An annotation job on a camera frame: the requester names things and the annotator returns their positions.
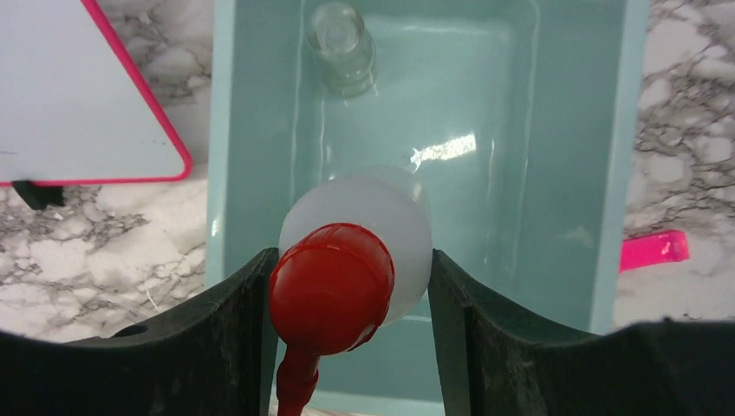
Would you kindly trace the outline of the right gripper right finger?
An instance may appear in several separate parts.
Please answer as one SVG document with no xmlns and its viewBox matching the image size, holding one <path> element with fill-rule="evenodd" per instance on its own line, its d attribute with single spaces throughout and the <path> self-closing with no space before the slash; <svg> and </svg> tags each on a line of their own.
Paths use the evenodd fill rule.
<svg viewBox="0 0 735 416">
<path fill-rule="evenodd" d="M 483 285 L 441 250 L 428 288 L 448 415 L 731 415 L 734 324 L 593 335 Z"/>
</svg>

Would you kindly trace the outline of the small clear glass flask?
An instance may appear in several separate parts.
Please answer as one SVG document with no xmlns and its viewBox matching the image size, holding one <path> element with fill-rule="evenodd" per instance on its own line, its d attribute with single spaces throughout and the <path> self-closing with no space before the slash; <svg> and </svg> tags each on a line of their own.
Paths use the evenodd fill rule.
<svg viewBox="0 0 735 416">
<path fill-rule="evenodd" d="M 375 46 L 359 11 L 332 1 L 309 19 L 309 44 L 325 82 L 344 98 L 368 91 L 375 81 Z"/>
</svg>

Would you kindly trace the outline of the red capped squeeze bottle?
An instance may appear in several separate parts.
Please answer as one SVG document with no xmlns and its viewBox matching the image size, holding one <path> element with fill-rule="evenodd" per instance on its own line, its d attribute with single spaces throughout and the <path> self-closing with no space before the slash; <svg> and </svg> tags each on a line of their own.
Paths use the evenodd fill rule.
<svg viewBox="0 0 735 416">
<path fill-rule="evenodd" d="M 270 275 L 273 327 L 285 343 L 277 411 L 310 402 L 324 356 L 368 342 L 424 296 L 433 261 L 424 186 L 396 166 L 374 166 L 306 192 L 284 218 Z"/>
</svg>

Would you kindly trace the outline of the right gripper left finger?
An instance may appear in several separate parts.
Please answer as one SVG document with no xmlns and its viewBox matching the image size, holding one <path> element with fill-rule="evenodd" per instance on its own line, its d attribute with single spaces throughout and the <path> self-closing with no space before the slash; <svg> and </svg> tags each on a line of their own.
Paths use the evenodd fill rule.
<svg viewBox="0 0 735 416">
<path fill-rule="evenodd" d="M 265 415 L 277 337 L 262 250 L 230 277 L 108 338 L 1 335 L 4 415 Z"/>
</svg>

